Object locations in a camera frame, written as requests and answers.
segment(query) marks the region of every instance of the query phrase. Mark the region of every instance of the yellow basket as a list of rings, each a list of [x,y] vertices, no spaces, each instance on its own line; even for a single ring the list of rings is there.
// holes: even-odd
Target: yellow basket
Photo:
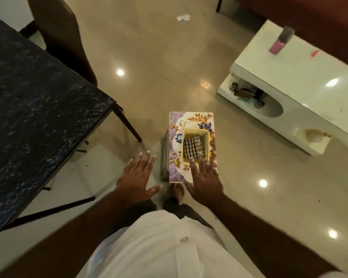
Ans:
[[[209,155],[209,147],[210,147],[210,133],[208,130],[205,129],[184,129],[182,134],[182,154],[181,154],[181,161],[183,165],[190,165],[190,160],[184,158],[184,140],[190,139],[195,136],[201,136],[202,142],[204,145],[204,159],[208,160],[210,159]],[[195,163],[199,163],[199,160],[197,158],[193,159]]]

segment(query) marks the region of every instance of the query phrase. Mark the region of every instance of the person's left arm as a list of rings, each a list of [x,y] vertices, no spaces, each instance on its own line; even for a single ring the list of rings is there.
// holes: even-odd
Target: person's left arm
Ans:
[[[76,277],[125,209],[160,190],[159,185],[146,190],[155,159],[149,160],[148,151],[130,160],[113,192],[30,249],[1,272],[0,278]]]

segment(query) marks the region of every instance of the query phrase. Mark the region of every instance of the glossy white tabletop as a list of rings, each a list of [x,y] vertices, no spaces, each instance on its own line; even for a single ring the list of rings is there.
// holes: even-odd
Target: glossy white tabletop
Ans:
[[[281,31],[267,21],[235,63],[348,133],[348,65],[297,36],[270,53]]]

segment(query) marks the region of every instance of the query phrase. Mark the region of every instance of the white shirt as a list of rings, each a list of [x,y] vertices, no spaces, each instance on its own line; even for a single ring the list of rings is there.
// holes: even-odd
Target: white shirt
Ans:
[[[165,210],[141,216],[94,251],[87,278],[113,277],[253,278],[213,229]]]

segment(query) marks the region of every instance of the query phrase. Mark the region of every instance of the white wall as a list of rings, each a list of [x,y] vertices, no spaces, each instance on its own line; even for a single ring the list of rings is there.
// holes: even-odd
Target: white wall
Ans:
[[[17,31],[33,21],[27,0],[0,0],[0,19]]]

